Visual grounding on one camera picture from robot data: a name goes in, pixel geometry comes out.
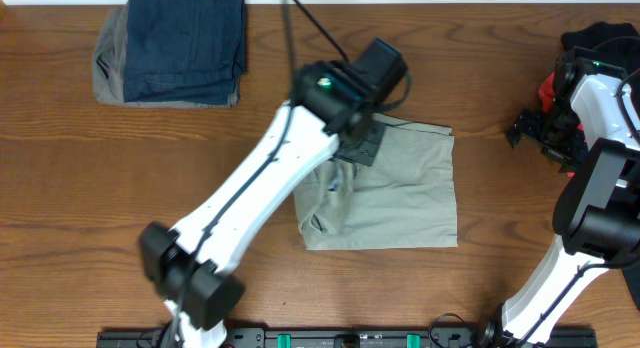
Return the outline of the khaki shorts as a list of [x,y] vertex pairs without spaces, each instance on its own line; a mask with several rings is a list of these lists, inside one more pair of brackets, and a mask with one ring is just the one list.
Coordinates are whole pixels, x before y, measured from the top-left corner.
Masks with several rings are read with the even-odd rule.
[[371,166],[334,158],[294,189],[307,249],[457,246],[452,129],[375,118],[385,132]]

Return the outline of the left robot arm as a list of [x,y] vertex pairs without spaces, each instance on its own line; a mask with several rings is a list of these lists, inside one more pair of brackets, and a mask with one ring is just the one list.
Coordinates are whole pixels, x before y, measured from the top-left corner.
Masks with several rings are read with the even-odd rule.
[[372,116],[406,71],[363,58],[303,66],[264,136],[217,191],[172,227],[144,228],[144,273],[172,315],[158,346],[222,345],[224,319],[245,292],[233,272],[258,231],[322,163],[336,155],[373,163],[384,130]]

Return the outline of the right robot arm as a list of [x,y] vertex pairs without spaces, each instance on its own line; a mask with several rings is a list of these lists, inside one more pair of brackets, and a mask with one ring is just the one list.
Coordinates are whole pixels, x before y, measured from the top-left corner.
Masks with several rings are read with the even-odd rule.
[[554,104],[578,119],[588,153],[554,208],[554,238],[530,278],[502,303],[481,347],[545,345],[584,289],[639,262],[637,72],[602,61],[559,63]]

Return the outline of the red garment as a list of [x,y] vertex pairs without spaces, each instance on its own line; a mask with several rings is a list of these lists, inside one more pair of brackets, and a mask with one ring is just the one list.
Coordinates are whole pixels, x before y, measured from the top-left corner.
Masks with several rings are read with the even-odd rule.
[[577,115],[563,101],[558,104],[553,80],[554,73],[551,73],[538,89],[543,111],[539,138],[546,145],[543,152],[561,164],[561,173],[572,178],[586,156],[584,128]]

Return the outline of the black t-shirt with print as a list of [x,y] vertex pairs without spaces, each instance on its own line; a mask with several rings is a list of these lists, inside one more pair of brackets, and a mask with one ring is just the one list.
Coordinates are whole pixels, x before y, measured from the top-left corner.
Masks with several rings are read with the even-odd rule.
[[[639,33],[631,24],[597,23],[582,31],[563,34],[561,42],[564,53],[574,47],[582,47],[621,55],[627,73],[639,74]],[[633,104],[639,111],[639,75],[632,86]]]

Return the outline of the folded dark blue jeans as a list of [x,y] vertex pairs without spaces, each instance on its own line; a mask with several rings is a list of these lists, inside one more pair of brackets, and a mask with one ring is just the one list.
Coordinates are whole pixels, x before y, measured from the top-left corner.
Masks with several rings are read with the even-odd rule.
[[124,101],[230,107],[246,72],[245,0],[129,0]]

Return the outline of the folded grey trousers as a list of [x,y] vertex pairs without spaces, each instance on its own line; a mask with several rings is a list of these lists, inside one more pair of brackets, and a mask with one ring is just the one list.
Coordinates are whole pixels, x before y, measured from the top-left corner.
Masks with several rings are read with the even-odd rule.
[[239,101],[239,84],[223,94],[220,104],[192,101],[125,102],[124,66],[127,48],[128,6],[117,6],[107,16],[92,53],[92,88],[96,100],[105,105],[138,108],[225,109]]

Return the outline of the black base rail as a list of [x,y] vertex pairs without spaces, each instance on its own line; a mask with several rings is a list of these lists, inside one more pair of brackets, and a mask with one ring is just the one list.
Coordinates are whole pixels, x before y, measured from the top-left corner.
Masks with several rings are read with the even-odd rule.
[[[104,331],[97,334],[97,348],[161,347],[161,328],[145,331]],[[433,328],[431,331],[276,331],[261,328],[229,330],[222,348],[436,348],[479,347],[470,328]],[[592,329],[555,329],[542,347],[597,348]]]

